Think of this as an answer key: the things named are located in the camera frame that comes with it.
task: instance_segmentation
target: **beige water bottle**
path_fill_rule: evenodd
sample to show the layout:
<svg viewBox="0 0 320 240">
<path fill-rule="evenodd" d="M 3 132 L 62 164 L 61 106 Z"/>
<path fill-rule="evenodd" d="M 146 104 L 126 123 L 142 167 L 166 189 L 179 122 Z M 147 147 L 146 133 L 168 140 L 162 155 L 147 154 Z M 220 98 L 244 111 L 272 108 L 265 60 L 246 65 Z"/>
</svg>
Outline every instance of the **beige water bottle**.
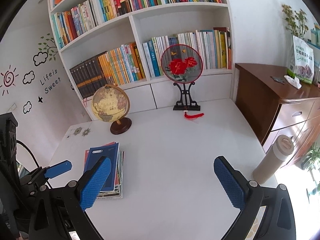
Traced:
<svg viewBox="0 0 320 240">
<path fill-rule="evenodd" d="M 294 146 L 291 139 L 286 135 L 279 135 L 267 151 L 266 156 L 253 171 L 253 179 L 259 184 L 265 183 L 278 170 L 287 157 L 292 154 L 293 150 Z"/>
</svg>

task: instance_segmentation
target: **cable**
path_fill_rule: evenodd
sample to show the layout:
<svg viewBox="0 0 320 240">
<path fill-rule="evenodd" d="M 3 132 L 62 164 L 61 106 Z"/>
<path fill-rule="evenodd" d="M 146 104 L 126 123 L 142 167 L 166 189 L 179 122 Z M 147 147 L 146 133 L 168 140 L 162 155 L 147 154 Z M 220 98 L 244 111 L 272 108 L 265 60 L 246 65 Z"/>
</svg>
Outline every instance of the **cable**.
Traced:
<svg viewBox="0 0 320 240">
<path fill-rule="evenodd" d="M 39 166 L 39 164 L 38 164 L 35 156 L 34 156 L 33 153 L 30 151 L 30 149 L 29 149 L 23 142 L 21 142 L 21 141 L 19 141 L 19 140 L 17 140 L 17 143 L 20 144 L 22 147 L 24 147 L 24 148 L 28 151 L 28 153 L 30 153 L 31 157 L 33 158 L 33 160 L 35 161 L 37 167 L 39 168 L 40 166 Z"/>
</svg>

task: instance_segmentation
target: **green plant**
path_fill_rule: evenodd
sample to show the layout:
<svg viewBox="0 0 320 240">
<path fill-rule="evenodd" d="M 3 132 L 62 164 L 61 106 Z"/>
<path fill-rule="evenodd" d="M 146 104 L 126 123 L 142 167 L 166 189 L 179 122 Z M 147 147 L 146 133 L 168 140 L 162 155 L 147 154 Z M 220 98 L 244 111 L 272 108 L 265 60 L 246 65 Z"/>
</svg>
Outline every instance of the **green plant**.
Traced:
<svg viewBox="0 0 320 240">
<path fill-rule="evenodd" d="M 303 39 L 307 30 L 309 30 L 307 26 L 307 14 L 302 9 L 298 12 L 294 11 L 293 13 L 291 6 L 286 4 L 282 5 L 282 11 L 286 16 L 284 20 L 286 20 L 288 24 L 285 28 L 289 30 L 292 35 Z"/>
<path fill-rule="evenodd" d="M 45 39 L 46 41 L 38 43 L 42 48 L 39 48 L 40 51 L 46 51 L 48 55 L 50 56 L 49 61 L 54 59 L 56 61 L 56 54 L 58 53 L 57 45 L 54 41 L 53 37 L 47 37 Z"/>
<path fill-rule="evenodd" d="M 314 142 L 308 150 L 305 161 L 306 169 L 310 170 L 313 165 L 319 166 L 320 164 L 320 147 Z"/>
</svg>

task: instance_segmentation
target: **red flower embroidery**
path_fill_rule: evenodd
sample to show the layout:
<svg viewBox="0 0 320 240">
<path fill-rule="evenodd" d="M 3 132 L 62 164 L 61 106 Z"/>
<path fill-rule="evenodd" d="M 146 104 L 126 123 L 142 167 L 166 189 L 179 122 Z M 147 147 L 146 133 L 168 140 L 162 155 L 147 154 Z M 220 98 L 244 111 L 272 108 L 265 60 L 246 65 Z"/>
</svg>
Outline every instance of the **red flower embroidery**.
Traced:
<svg viewBox="0 0 320 240">
<path fill-rule="evenodd" d="M 195 65 L 197 65 L 197 62 L 194 57 L 188 57 L 185 59 L 184 62 L 187 64 L 188 67 L 194 67 Z"/>
<path fill-rule="evenodd" d="M 169 68 L 174 75 L 184 74 L 187 69 L 187 64 L 182 59 L 174 59 L 169 63 Z"/>
</svg>

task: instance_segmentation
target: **white desk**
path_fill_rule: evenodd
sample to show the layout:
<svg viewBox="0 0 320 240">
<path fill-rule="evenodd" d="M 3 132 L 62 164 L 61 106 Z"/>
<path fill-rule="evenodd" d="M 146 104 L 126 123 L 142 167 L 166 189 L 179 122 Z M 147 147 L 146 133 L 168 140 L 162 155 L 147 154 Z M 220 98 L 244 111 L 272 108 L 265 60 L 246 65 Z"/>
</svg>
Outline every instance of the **white desk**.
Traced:
<svg viewBox="0 0 320 240">
<path fill-rule="evenodd" d="M 200 105 L 204 117 L 195 121 L 171 107 L 130 114 L 132 126 L 121 135 L 111 134 L 110 123 L 101 121 L 71 126 L 50 166 L 69 160 L 72 170 L 51 179 L 51 185 L 78 180 L 84 151 L 116 141 L 125 151 L 123 198 L 96 200 L 86 210 L 104 239 L 220 240 L 239 210 L 217 179 L 213 161 L 223 155 L 249 180 L 264 151 L 230 99 Z M 79 126 L 90 126 L 91 132 L 73 135 Z M 264 186 L 276 187 L 275 177 Z"/>
</svg>

